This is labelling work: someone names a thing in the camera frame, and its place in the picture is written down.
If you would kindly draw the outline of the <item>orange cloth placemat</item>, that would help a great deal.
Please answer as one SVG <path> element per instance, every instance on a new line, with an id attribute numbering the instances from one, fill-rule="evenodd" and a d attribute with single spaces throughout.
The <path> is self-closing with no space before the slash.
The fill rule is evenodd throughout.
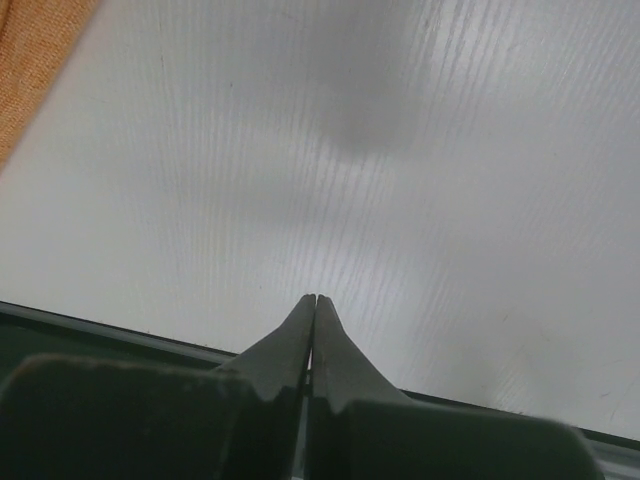
<path id="1" fill-rule="evenodd" d="M 99 2 L 1 3 L 1 163 L 6 164 Z"/>

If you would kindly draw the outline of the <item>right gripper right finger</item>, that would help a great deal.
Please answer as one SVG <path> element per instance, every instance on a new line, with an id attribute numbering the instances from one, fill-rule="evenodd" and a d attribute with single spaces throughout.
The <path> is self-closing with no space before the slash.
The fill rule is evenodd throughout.
<path id="1" fill-rule="evenodd" d="M 549 420 L 429 405 L 391 384 L 346 334 L 333 302 L 313 324 L 310 479 L 597 479 L 583 437 Z"/>

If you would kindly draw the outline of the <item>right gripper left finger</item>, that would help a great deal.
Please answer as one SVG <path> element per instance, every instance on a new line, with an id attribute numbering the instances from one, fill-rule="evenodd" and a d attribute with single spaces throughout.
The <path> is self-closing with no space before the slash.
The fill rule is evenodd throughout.
<path id="1" fill-rule="evenodd" d="M 284 479 L 316 298 L 212 370 L 41 353 L 1 388 L 5 479 Z"/>

